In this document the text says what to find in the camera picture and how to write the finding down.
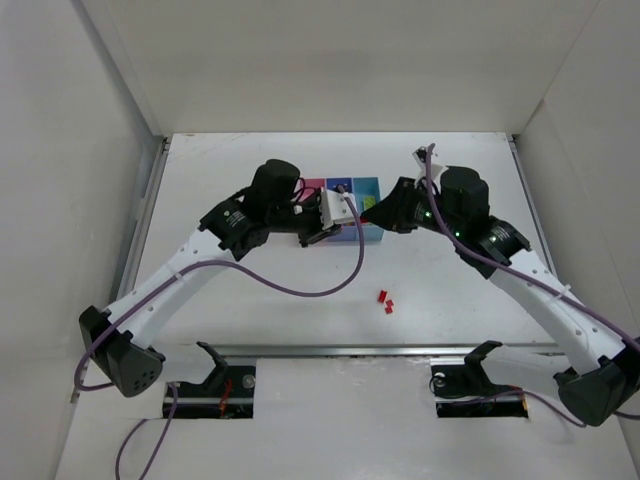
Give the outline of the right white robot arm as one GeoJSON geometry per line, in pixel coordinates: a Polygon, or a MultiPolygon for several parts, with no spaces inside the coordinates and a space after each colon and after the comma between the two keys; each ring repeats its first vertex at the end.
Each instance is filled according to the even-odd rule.
{"type": "Polygon", "coordinates": [[[578,420],[599,426],[639,390],[639,341],[579,301],[546,270],[530,242],[490,212],[489,186],[473,169],[439,177],[401,177],[362,220],[399,234],[424,228],[445,235],[456,254],[515,300],[556,342],[563,366],[519,360],[487,341],[469,354],[479,395],[514,383],[556,397],[578,420]]]}

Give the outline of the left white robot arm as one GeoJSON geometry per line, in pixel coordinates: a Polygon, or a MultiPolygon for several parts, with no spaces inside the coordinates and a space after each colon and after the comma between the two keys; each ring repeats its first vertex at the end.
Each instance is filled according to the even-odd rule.
{"type": "Polygon", "coordinates": [[[75,388],[115,388],[131,398],[156,381],[220,382],[225,366],[210,344],[158,349],[154,340],[192,297],[228,270],[300,298],[326,297],[344,289],[351,277],[324,291],[303,291],[279,285],[241,263],[272,234],[292,234],[303,248],[338,234],[342,222],[333,206],[348,221],[357,214],[353,196],[343,188],[311,188],[293,164],[267,160],[248,186],[209,210],[146,281],[104,308],[90,306],[82,312],[85,352],[74,372],[75,388]]]}

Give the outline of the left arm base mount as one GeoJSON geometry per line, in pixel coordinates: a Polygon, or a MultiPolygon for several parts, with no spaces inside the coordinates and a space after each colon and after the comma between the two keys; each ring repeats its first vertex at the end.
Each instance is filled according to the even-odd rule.
{"type": "Polygon", "coordinates": [[[253,360],[227,360],[210,344],[164,345],[160,381],[165,419],[251,419],[256,384],[253,360]]]}

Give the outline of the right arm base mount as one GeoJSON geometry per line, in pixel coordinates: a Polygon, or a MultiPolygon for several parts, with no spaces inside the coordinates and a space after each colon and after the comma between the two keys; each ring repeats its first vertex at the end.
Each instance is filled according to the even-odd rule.
{"type": "Polygon", "coordinates": [[[461,363],[431,366],[429,390],[436,397],[438,418],[524,418],[528,419],[524,396],[498,393],[515,392],[508,385],[493,384],[481,362],[503,344],[486,341],[467,354],[461,363]]]}

